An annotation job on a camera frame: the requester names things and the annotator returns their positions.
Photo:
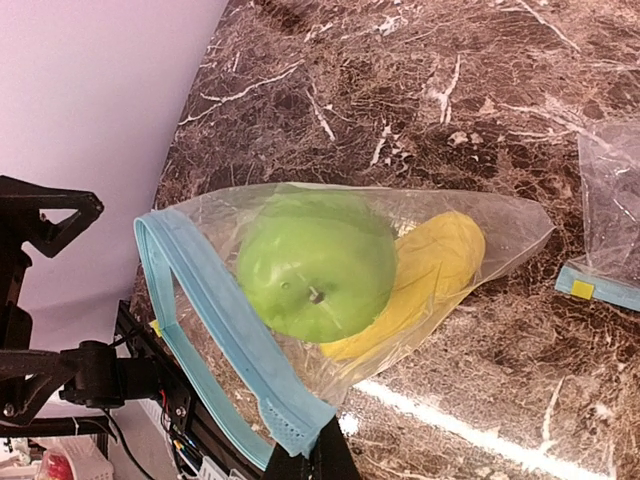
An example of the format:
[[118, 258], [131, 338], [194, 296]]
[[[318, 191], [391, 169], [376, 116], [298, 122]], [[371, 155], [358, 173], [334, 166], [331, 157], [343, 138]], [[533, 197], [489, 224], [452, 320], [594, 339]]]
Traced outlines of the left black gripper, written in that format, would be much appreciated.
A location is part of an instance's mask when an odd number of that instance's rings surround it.
[[90, 191], [45, 187], [1, 177], [1, 424], [26, 426], [59, 387], [79, 371], [62, 353], [26, 350], [33, 321], [19, 305], [30, 244], [57, 256], [103, 213]]

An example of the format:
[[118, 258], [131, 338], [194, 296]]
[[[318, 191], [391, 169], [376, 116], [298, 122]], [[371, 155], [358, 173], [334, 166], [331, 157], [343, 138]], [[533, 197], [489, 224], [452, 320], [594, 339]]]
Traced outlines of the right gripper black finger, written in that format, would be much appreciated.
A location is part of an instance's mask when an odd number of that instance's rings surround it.
[[360, 480], [346, 439], [334, 417], [320, 432], [309, 457], [290, 456], [279, 444], [262, 480]]

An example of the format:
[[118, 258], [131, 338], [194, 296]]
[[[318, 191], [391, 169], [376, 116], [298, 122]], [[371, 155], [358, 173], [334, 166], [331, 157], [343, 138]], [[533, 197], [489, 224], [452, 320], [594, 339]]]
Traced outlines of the clear zip bag blue zipper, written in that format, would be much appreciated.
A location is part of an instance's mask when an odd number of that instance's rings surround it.
[[351, 386], [553, 228], [529, 199], [309, 183], [216, 190], [134, 222], [162, 339], [261, 468], [275, 447], [308, 456]]

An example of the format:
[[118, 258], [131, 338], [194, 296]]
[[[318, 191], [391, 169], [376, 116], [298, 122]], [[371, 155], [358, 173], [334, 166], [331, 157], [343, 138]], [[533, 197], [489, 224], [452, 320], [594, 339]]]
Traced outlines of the green toy fruit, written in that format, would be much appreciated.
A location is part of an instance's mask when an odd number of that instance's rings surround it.
[[249, 224], [235, 273], [269, 328], [330, 343], [384, 310], [396, 265], [392, 227], [362, 196], [297, 190], [273, 195]]

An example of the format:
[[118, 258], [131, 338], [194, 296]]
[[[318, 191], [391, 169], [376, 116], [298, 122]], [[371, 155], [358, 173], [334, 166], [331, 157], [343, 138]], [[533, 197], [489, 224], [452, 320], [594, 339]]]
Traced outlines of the yellow toy pear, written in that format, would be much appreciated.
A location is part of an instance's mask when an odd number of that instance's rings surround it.
[[391, 297], [376, 320], [360, 333], [320, 349], [334, 360], [361, 358], [383, 341], [413, 326], [461, 293], [485, 255], [485, 238], [468, 215], [448, 211], [432, 217], [395, 241], [398, 257]]

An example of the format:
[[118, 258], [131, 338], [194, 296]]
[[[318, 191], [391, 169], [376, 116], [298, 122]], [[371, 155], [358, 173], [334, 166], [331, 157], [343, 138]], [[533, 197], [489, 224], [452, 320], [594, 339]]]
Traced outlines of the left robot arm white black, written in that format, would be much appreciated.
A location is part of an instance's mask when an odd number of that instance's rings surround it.
[[1, 423], [26, 427], [57, 394], [69, 403], [111, 410], [131, 400], [156, 399], [159, 365], [152, 358], [120, 358], [114, 344], [86, 340], [61, 352], [30, 347], [33, 320], [18, 304], [32, 260], [26, 243], [53, 258], [104, 210], [89, 191], [1, 179]]

